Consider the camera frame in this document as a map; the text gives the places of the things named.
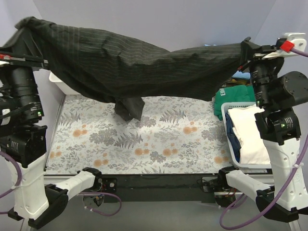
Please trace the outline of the black pinstriped long sleeve shirt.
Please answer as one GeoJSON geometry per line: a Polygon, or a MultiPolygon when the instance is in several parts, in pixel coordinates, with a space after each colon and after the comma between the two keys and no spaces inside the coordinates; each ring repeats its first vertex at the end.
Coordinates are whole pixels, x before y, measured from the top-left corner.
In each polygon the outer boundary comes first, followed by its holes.
{"type": "Polygon", "coordinates": [[[28,17],[26,29],[62,82],[85,97],[121,103],[121,116],[140,119],[142,99],[172,96],[210,101],[238,69],[239,43],[168,51],[106,30],[28,17]]]}

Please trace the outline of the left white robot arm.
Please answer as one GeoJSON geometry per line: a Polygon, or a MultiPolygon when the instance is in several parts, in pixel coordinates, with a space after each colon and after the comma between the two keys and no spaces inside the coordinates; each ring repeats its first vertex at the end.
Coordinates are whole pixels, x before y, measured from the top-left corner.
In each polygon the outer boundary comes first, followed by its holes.
{"type": "Polygon", "coordinates": [[[0,154],[8,162],[15,205],[7,213],[40,229],[62,214],[68,201],[84,190],[102,188],[100,171],[84,168],[57,184],[45,185],[46,126],[39,126],[44,112],[34,72],[49,63],[31,32],[17,30],[0,49],[0,154]]]}

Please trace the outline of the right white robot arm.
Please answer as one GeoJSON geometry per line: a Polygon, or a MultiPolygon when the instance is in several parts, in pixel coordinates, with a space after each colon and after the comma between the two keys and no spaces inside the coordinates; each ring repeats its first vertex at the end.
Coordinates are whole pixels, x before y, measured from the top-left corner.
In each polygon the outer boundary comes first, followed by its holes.
{"type": "Polygon", "coordinates": [[[217,184],[223,191],[235,188],[253,199],[261,216],[289,223],[308,213],[302,159],[306,147],[300,146],[301,130],[293,107],[308,101],[308,79],[298,71],[281,77],[278,73],[288,56],[307,56],[305,33],[289,32],[275,45],[257,45],[246,38],[241,43],[239,71],[248,70],[262,109],[255,115],[256,125],[269,153],[274,185],[266,185],[236,167],[219,170],[217,184]]]}

